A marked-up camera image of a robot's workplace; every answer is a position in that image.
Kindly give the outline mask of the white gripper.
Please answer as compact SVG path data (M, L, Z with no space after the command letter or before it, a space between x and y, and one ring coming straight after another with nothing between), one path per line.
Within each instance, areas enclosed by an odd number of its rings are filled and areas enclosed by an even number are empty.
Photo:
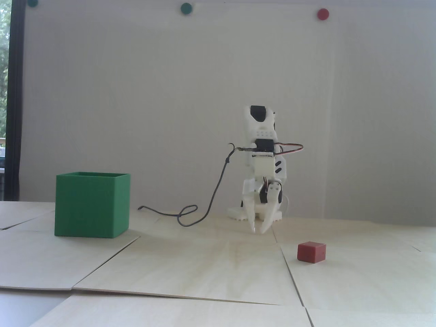
M247 176L243 183L243 204L247 221L255 233L255 205L263 205L261 233L274 222L282 220L280 206L282 187L287 179L286 161L283 156L249 155Z

